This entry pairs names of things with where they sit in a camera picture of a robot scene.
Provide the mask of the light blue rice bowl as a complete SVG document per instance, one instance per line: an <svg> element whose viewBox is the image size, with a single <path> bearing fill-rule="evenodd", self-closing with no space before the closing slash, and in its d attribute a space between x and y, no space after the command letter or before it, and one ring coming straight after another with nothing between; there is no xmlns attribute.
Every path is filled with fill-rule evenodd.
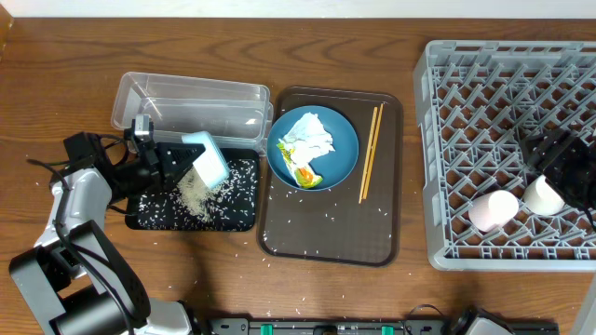
<svg viewBox="0 0 596 335"><path fill-rule="evenodd" d="M182 135L182 142L202 144L205 147L205 152L193 162L193 166L208 189L215 189L229 177L230 169L209 132L200 131Z"/></svg>

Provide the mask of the white cup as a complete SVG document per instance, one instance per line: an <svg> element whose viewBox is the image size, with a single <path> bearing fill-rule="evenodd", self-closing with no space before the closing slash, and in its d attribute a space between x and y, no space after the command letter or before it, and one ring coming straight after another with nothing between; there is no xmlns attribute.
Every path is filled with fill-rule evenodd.
<svg viewBox="0 0 596 335"><path fill-rule="evenodd" d="M544 175L539 176L525 190L522 200L534 214L552 216L565 206L563 199L547 184Z"/></svg>

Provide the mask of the pale pink cup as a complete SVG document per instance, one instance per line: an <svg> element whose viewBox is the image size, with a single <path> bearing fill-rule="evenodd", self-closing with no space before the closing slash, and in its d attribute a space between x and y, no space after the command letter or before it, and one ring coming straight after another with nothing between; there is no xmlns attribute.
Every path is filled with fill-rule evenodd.
<svg viewBox="0 0 596 335"><path fill-rule="evenodd" d="M468 216L476 228L489 232L508 223L518 211L517 197L511 192L499 190L474 199Z"/></svg>

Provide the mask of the yellow green snack wrapper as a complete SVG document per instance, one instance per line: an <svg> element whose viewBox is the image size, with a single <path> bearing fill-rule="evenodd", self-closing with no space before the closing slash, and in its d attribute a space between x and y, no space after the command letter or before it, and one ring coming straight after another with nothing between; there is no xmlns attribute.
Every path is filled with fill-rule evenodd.
<svg viewBox="0 0 596 335"><path fill-rule="evenodd" d="M293 150L288 151L281 142L278 144L278 148L281 152L286 168L300 188L312 189L323 181L323 178L316 174L312 167L310 167L308 164L306 164L304 167L298 167L291 160L291 154L293 153Z"/></svg>

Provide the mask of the white tissue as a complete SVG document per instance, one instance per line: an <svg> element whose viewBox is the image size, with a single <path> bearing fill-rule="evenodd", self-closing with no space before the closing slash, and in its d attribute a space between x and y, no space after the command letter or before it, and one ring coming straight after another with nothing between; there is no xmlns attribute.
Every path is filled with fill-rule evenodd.
<svg viewBox="0 0 596 335"><path fill-rule="evenodd" d="M297 167L304 167L313 159L335 151L332 135L325 130L318 115L312 113L304 114L282 137L278 147Z"/></svg>

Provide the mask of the dark blue plate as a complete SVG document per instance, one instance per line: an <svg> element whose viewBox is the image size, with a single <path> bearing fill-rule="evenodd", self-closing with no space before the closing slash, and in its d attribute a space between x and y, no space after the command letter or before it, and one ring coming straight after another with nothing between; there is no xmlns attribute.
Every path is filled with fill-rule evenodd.
<svg viewBox="0 0 596 335"><path fill-rule="evenodd" d="M334 152L313 159L308 165L323 181L312 189L300 188L290 172L278 148L279 141L306 113L317 114L325 130L332 135ZM274 174L290 187L302 191L330 189L352 172L359 158L359 139L349 121L340 113L324 106L306 105L289 110L273 123L266 144L266 155Z"/></svg>

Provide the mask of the wooden chopstick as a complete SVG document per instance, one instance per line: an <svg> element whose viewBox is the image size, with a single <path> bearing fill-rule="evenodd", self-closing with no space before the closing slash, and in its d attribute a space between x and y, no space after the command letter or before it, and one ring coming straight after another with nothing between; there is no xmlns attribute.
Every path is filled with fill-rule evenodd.
<svg viewBox="0 0 596 335"><path fill-rule="evenodd" d="M368 173L368 176L366 178L366 184L365 184L365 190L364 190L364 198L363 198L363 200L366 200L367 199L369 188L370 188L372 171L373 171L373 162L374 162L374 158L375 158L376 147L377 147L379 133L380 133L380 126L381 126L381 120L382 120L382 117L383 117L384 106L385 105L383 103L381 103L380 106L379 106L379 109L378 109L378 115L377 115L375 129L374 129L374 134L373 134L372 150L371 150L371 156L370 156L370 162L369 162L369 170L368 170L369 173Z"/></svg>
<svg viewBox="0 0 596 335"><path fill-rule="evenodd" d="M377 115L378 115L378 109L379 109L379 107L373 108L372 122L371 122L371 126L370 126L367 146L365 148L366 149L365 150L365 161L364 161L364 166L363 166L363 170L362 170L362 177L361 177L361 183L360 183L360 189L359 189L359 204L362 203L362 200L364 198L364 190L365 190L366 178L369 173L368 172L369 162L370 162L371 150L372 150L372 145L373 145L373 134L374 134L376 119L377 119Z"/></svg>

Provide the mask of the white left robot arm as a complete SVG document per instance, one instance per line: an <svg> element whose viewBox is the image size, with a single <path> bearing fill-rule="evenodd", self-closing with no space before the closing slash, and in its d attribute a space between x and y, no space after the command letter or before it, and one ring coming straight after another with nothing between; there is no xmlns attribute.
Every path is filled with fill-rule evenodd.
<svg viewBox="0 0 596 335"><path fill-rule="evenodd" d="M104 231L116 203L173 189L206 152L202 144L77 133L68 159L43 163L54 202L34 246L13 258L9 274L46 334L193 334L179 301L151 299Z"/></svg>

